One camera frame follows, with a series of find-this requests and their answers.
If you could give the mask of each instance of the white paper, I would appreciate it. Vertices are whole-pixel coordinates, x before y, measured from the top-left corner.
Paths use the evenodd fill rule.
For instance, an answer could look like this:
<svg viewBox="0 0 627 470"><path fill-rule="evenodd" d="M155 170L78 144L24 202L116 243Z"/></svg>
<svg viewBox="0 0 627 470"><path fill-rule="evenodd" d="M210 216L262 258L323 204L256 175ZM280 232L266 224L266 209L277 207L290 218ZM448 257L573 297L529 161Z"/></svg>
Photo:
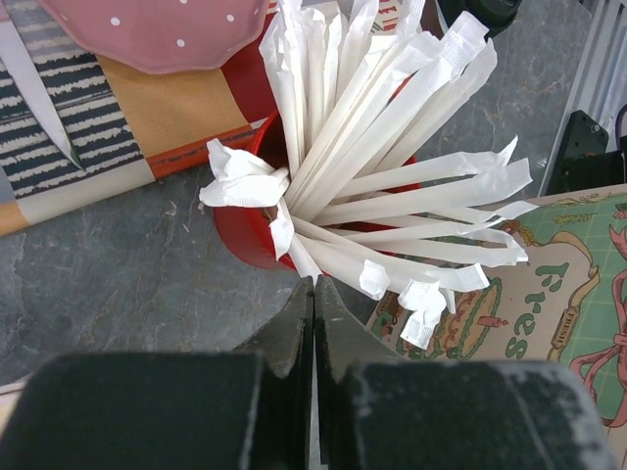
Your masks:
<svg viewBox="0 0 627 470"><path fill-rule="evenodd" d="M376 262L365 259L363 271L360 275L360 287L370 294L373 299L381 300L392 281L385 271L385 267Z"/></svg>
<svg viewBox="0 0 627 470"><path fill-rule="evenodd" d="M488 287L489 282L485 276L481 266L477 263L461 267L458 269L433 266L408 259L390 257L375 252L363 245L357 244L340 235L336 235L324 228L318 227L310 222L292 216L292 221L298 233L307 237L323 240L325 242L342 246L351 252L352 256L358 259L371 259L385 267L388 276L392 280L390 290L401 292L406 286L409 279L415 279L421 282L439 281L440 286L446 289L452 289L458 292L472 292ZM401 276L401 286L396 284Z"/></svg>
<svg viewBox="0 0 627 470"><path fill-rule="evenodd" d="M380 279L383 282L380 285L374 282L374 277L369 279L370 282L362 283L362 273L364 270L362 262L347 256L337 247L311 240L304 236L299 236L298 238L315 263L324 272L376 301L383 298L386 288L388 287L385 285L385 282L387 281L389 284L387 276Z"/></svg>
<svg viewBox="0 0 627 470"><path fill-rule="evenodd" d="M307 198L299 215L313 219L346 184L368 163L385 142L394 141L429 97L451 79L452 68L436 60L419 70L400 94L379 115L363 136L332 168L332 174L322 174L318 197Z"/></svg>
<svg viewBox="0 0 627 470"><path fill-rule="evenodd" d="M294 76L283 70L285 21L281 15L275 15L260 44L260 54L264 59L265 75L267 76L276 107L283 120L285 146L290 174L296 174L300 166L299 131L294 103Z"/></svg>
<svg viewBox="0 0 627 470"><path fill-rule="evenodd" d="M200 190L201 202L214 208L277 206L269 230L278 260L288 252L294 237L294 224L282 197L289 184L288 169L274 170L259 157L224 147L217 139L207 147L216 179Z"/></svg>
<svg viewBox="0 0 627 470"><path fill-rule="evenodd" d="M339 9L337 9L334 17L328 22L327 27L328 38L326 41L326 55L323 71L322 125L324 125L335 107L337 79L340 68L340 51L342 43L344 42L344 25L342 20L343 17Z"/></svg>
<svg viewBox="0 0 627 470"><path fill-rule="evenodd" d="M299 273L299 275L301 277L311 276L313 278L313 284L315 285L318 276L322 275L322 271L320 271L320 268L317 266L312 256L303 246L301 237L299 237L299 235L296 235L292 239L288 254L290 256L290 259L294 263L294 267L296 267L296 271Z"/></svg>
<svg viewBox="0 0 627 470"><path fill-rule="evenodd" d="M404 0L394 32L401 36L410 36L422 31L420 20L425 3L425 0Z"/></svg>
<svg viewBox="0 0 627 470"><path fill-rule="evenodd" d="M429 347L435 328L435 326L422 324L418 315L412 315L401 332L401 338L417 348L426 350Z"/></svg>
<svg viewBox="0 0 627 470"><path fill-rule="evenodd" d="M342 46L336 101L353 78L370 45L370 30L379 11L379 0L354 0L349 29Z"/></svg>
<svg viewBox="0 0 627 470"><path fill-rule="evenodd" d="M426 259L441 259L458 264L479 262L483 266L514 266L525 260L524 251L518 248L483 248L458 243L438 242L434 240L409 240L402 242L383 242L365 244L373 250L398 253Z"/></svg>
<svg viewBox="0 0 627 470"><path fill-rule="evenodd" d="M328 206L314 223L324 226L446 208L484 206L514 195L531 181L529 162L524 159L462 181Z"/></svg>
<svg viewBox="0 0 627 470"><path fill-rule="evenodd" d="M307 129L304 154L312 145L324 124L324 65L326 61L326 18L316 8L303 11L303 30L307 40L309 76L307 81Z"/></svg>
<svg viewBox="0 0 627 470"><path fill-rule="evenodd" d="M346 198L368 191L399 188L409 184L490 171L509 163L517 142L518 137L515 137L509 145L498 153L456 152L424 162L406 164L399 168L369 174L349 181L337 197Z"/></svg>
<svg viewBox="0 0 627 470"><path fill-rule="evenodd" d="M496 66L497 53L492 40L488 40L486 47L468 65L461 77L443 86L422 107L376 170L384 171L402 166L488 81Z"/></svg>
<svg viewBox="0 0 627 470"><path fill-rule="evenodd" d="M399 220L395 220L395 218L400 217L379 219L375 222L380 223L381 225L396 226L395 223L399 223ZM414 226L404 226L401 228L377 230L373 232L351 233L345 234L345 236L349 240L365 245L385 242L406 242L411 240L423 240L425 238L462 237L467 233L482 230L484 228L490 228L496 223L504 221L504 219L500 219L494 222L490 221L485 223L467 224L418 217L415 215L408 215L405 218L408 219L408 223L418 222L418 224Z"/></svg>
<svg viewBox="0 0 627 470"><path fill-rule="evenodd" d="M444 300L447 303L447 309L451 315L455 315L457 313L457 307L455 305L455 292L451 289L440 288L440 294L444 297Z"/></svg>
<svg viewBox="0 0 627 470"><path fill-rule="evenodd" d="M425 285L411 280L399 296L399 304L413 311L401 338L426 350L447 306L438 284Z"/></svg>
<svg viewBox="0 0 627 470"><path fill-rule="evenodd" d="M300 213L302 205L306 206L313 201L311 193L323 184L325 176L336 166L336 162L350 160L346 156L347 152L383 111L403 80L432 62L440 50L433 36L422 33L409 41L393 45L383 56L368 54L364 58L358 73L367 74L370 79L360 89L355 89L355 85L361 84L361 76L351 81L307 155L303 170L309 167L311 161L314 171L302 173L303 176L297 174L293 188L288 191L288 204L294 214ZM352 101L345 105L347 97Z"/></svg>
<svg viewBox="0 0 627 470"><path fill-rule="evenodd" d="M483 223L486 220L490 220L493 217L498 217L495 223L499 223L504 220L512 220L518 218L521 215L531 212L536 209L537 206L527 203L525 201L516 201L515 203L508 204L495 211L482 211L473 208L453 208L453 209L440 209L432 211L436 215L442 217L451 218L453 220L461 220L468 223Z"/></svg>

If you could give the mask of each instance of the pink bowl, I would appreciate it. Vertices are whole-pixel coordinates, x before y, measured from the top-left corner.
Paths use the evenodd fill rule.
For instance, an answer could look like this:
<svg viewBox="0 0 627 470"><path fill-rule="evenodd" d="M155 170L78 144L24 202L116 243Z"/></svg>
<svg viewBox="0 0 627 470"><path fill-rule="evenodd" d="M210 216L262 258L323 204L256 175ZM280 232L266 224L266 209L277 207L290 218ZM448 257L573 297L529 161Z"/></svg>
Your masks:
<svg viewBox="0 0 627 470"><path fill-rule="evenodd" d="M264 27L268 0L39 0L84 49L148 73L224 65Z"/></svg>

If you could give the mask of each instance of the black metal clamp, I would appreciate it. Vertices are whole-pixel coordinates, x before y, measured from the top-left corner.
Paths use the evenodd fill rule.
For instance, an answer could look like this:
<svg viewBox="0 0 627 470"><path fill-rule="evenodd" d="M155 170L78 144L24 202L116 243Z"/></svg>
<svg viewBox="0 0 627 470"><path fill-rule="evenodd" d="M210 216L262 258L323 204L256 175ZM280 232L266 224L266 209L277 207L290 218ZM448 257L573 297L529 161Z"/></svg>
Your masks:
<svg viewBox="0 0 627 470"><path fill-rule="evenodd" d="M69 355L28 382L0 469L305 469L314 354L331 469L613 469L595 407L549 362L411 362L303 279L230 353Z"/></svg>

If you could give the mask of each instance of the red container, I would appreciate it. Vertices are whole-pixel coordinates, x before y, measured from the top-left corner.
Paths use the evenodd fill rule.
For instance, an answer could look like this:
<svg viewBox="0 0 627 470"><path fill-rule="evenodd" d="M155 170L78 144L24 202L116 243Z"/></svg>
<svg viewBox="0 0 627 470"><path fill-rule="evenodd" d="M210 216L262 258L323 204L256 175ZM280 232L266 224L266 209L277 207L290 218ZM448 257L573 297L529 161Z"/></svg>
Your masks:
<svg viewBox="0 0 627 470"><path fill-rule="evenodd" d="M275 111L264 122L255 138L248 146L250 153L257 155L273 168L287 166L287 150L283 135L283 124ZM391 192L417 189L419 185L404 186ZM269 217L263 209L250 208L214 208L214 220L217 233L234 255L252 266L264 269L292 268L294 264L289 256L283 256L279 262L274 256L274 244L267 228ZM360 231L374 231L389 227L370 223L356 222L346 228Z"/></svg>

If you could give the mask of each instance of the gray marble surface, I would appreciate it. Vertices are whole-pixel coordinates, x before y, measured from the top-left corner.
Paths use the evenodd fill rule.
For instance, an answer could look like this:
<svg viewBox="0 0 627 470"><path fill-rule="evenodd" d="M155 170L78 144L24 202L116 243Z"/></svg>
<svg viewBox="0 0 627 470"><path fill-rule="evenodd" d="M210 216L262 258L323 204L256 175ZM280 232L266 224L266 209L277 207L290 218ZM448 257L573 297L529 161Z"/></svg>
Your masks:
<svg viewBox="0 0 627 470"><path fill-rule="evenodd" d="M522 0L513 25L494 40L499 63L488 83L417 157L499 152L518 135L512 160L529 159L533 183L516 198L539 196L590 24L576 0Z"/></svg>
<svg viewBox="0 0 627 470"><path fill-rule="evenodd" d="M534 196L589 14L575 0L524 0L497 37L489 84L419 152L501 149L520 137ZM70 351L229 349L284 304L296 274L232 256L197 194L206 167L0 239L0 384ZM372 302L342 289L366 320Z"/></svg>

